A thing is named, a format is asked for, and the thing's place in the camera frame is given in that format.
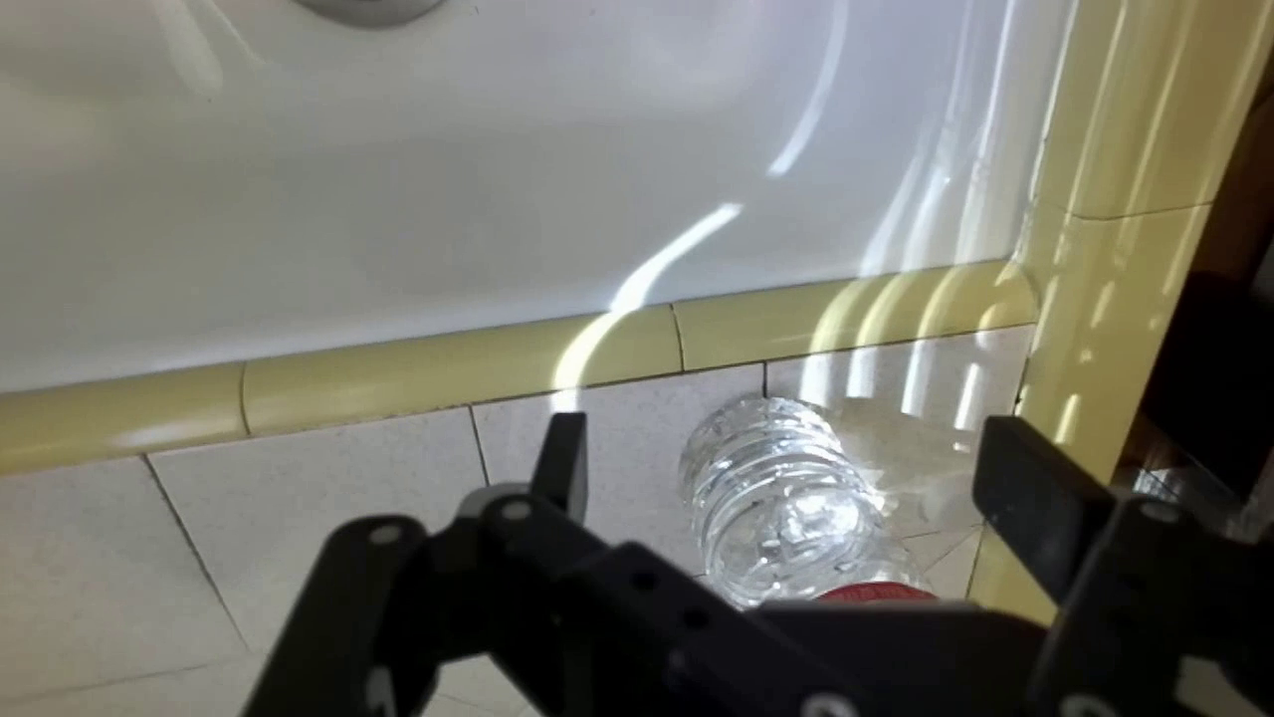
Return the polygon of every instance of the clear plastic bottle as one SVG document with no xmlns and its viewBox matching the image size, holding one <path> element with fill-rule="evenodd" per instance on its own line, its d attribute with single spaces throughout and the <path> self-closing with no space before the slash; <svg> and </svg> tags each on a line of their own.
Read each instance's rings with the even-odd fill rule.
<svg viewBox="0 0 1274 717">
<path fill-rule="evenodd" d="M 904 578 L 904 550 L 884 534 L 889 499 L 807 402 L 729 402 L 690 437 L 679 477 L 699 575 L 736 607 Z"/>
<path fill-rule="evenodd" d="M 901 416 L 873 400 L 836 402 L 833 425 L 847 466 L 889 499 L 892 534 L 969 528 L 985 520 L 973 507 L 977 434 Z"/>
</svg>

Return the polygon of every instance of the white bathtub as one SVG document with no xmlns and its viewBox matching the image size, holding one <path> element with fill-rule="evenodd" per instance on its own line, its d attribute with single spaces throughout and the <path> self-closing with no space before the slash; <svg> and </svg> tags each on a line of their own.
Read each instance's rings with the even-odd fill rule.
<svg viewBox="0 0 1274 717">
<path fill-rule="evenodd" d="M 1064 33 L 1058 0 L 8 5 L 0 389 L 1007 255 Z"/>
</svg>

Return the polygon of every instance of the white tile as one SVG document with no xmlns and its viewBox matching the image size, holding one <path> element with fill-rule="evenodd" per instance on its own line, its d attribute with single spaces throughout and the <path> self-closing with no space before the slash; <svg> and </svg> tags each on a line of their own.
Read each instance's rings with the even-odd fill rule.
<svg viewBox="0 0 1274 717">
<path fill-rule="evenodd" d="M 901 416 L 981 432 L 989 416 L 1014 406 L 1032 340 L 1032 325 L 1014 325 L 768 364 L 768 393 L 820 406 L 875 400 Z"/>
<path fill-rule="evenodd" d="M 901 536 L 908 550 L 908 570 L 928 575 L 934 570 L 973 528 L 932 528 Z"/>
<path fill-rule="evenodd" d="M 438 690 L 427 717 L 520 717 L 533 704 L 515 690 L 515 681 L 491 661 L 468 656 L 443 664 Z"/>
<path fill-rule="evenodd" d="M 977 528 L 985 514 L 973 501 L 977 457 L 957 454 L 940 442 L 925 442 L 925 434 L 908 434 L 908 442 L 884 447 L 873 454 L 889 470 L 875 487 L 889 494 L 889 534 L 934 534 L 934 528 Z"/>
<path fill-rule="evenodd" d="M 155 454 L 249 651 L 271 651 L 328 534 L 365 514 L 443 528 L 483 487 L 464 409 Z"/>
<path fill-rule="evenodd" d="M 261 661 L 114 681 L 4 704 L 4 717 L 239 717 Z"/>
<path fill-rule="evenodd" d="M 947 552 L 940 562 L 932 562 L 928 570 L 921 570 L 921 582 L 934 597 L 962 601 L 981 544 L 985 544 L 985 528 L 959 528 L 959 536 L 950 536 Z"/>
<path fill-rule="evenodd" d="M 0 477 L 0 645 L 0 697 L 243 652 L 143 462 Z"/>
<path fill-rule="evenodd" d="M 760 365 L 584 389 L 589 524 L 614 542 L 641 536 L 679 564 L 694 562 L 690 501 L 677 489 L 679 447 L 736 393 L 760 393 Z M 551 400 L 491 402 L 472 416 L 491 477 L 527 481 Z"/>
</svg>

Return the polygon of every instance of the tile grout line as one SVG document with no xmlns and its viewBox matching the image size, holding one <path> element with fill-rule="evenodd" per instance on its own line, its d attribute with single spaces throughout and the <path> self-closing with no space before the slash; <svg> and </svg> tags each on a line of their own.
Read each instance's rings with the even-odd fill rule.
<svg viewBox="0 0 1274 717">
<path fill-rule="evenodd" d="M 981 528 L 959 534 L 959 542 L 944 544 L 940 556 L 932 556 L 921 575 L 934 570 L 940 562 L 947 562 L 969 536 L 977 536 Z"/>
<path fill-rule="evenodd" d="M 248 422 L 248 364 L 239 364 L 239 432 L 243 432 L 243 437 L 249 437 L 249 422 Z"/>
<path fill-rule="evenodd" d="M 472 451 L 479 451 L 483 487 L 491 487 L 491 466 L 486 466 L 486 451 L 483 451 L 479 409 L 464 406 L 464 416 L 468 416 L 468 432 L 472 432 Z"/>
<path fill-rule="evenodd" d="M 255 651 L 249 651 L 243 627 L 235 621 L 226 592 L 216 586 L 216 578 L 210 578 L 210 570 L 207 570 L 207 562 L 202 562 L 202 552 L 196 544 L 191 524 L 183 520 L 183 514 L 174 511 L 168 487 L 158 481 L 158 470 L 155 470 L 150 454 L 138 454 L 138 457 L 143 457 L 143 466 L 149 466 L 149 473 L 150 473 L 150 481 L 155 481 L 155 489 L 158 489 L 158 499 L 163 499 L 163 507 L 171 514 L 171 520 L 183 528 L 183 542 L 196 552 L 202 582 L 210 586 L 216 601 L 222 607 L 226 621 L 235 627 L 235 637 L 239 637 L 243 652 L 249 656 Z"/>
<path fill-rule="evenodd" d="M 679 319 L 677 319 L 677 304 L 669 304 L 669 319 L 674 319 L 674 341 L 677 341 L 677 372 L 685 376 L 690 372 L 690 358 L 685 358 L 685 332 L 679 332 Z"/>
<path fill-rule="evenodd" d="M 969 534 L 969 542 L 977 542 L 977 544 L 973 544 L 973 562 L 969 562 L 969 575 L 962 575 L 962 586 L 959 586 L 962 597 L 969 597 L 969 590 L 973 590 L 973 570 L 981 564 L 985 536 L 989 536 L 989 524 L 977 528 L 977 534 Z"/>
<path fill-rule="evenodd" d="M 969 582 L 962 582 L 962 597 L 973 597 L 973 582 L 981 578 L 981 564 L 985 564 L 985 550 L 989 550 L 989 534 L 990 534 L 990 520 L 985 520 L 985 528 L 977 534 L 977 550 L 973 550 L 973 564 L 969 564 Z"/>
<path fill-rule="evenodd" d="M 81 686 L 62 686 L 62 690 L 17 694 L 17 697 L 4 697 L 0 704 L 34 704 L 34 702 L 70 697 L 70 694 L 99 694 L 99 690 L 138 686 L 138 681 L 171 681 L 183 675 L 226 668 L 226 664 L 243 664 L 243 661 L 255 661 L 255 652 L 179 664 L 179 668 L 149 668 L 149 675 L 110 678 L 110 681 L 81 681 Z"/>
<path fill-rule="evenodd" d="M 1208 212 L 1208 208 L 1214 208 L 1214 200 L 1188 202 L 1188 208 L 1144 208 L 1144 212 L 1129 212 L 1129 215 L 1076 212 L 1076 208 L 1058 208 L 1058 202 L 1026 202 L 1026 208 L 1044 208 L 1044 212 L 1056 212 L 1056 215 L 1078 218 L 1078 222 L 1128 222 L 1128 218 L 1158 218 L 1158 215 Z"/>
</svg>

